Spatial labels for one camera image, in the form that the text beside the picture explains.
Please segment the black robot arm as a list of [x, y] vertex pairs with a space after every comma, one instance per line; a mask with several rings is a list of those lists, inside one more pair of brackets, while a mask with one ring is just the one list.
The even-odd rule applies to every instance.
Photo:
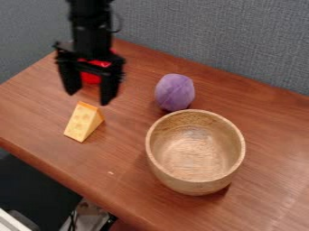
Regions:
[[72, 41], [56, 42], [56, 65], [64, 90], [73, 95], [81, 89], [81, 73], [99, 79], [100, 105], [118, 96], [126, 59], [112, 52], [114, 0], [67, 0]]

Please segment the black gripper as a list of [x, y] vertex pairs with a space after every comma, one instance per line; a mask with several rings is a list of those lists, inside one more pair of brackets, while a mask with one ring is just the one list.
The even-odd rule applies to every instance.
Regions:
[[[77, 68], [77, 54], [112, 50], [112, 36], [118, 29], [112, 29], [110, 16], [69, 16], [72, 41], [56, 42], [56, 64], [64, 90], [73, 95], [81, 88], [80, 72]], [[100, 76], [100, 105], [106, 106], [118, 96], [122, 72], [104, 73]]]

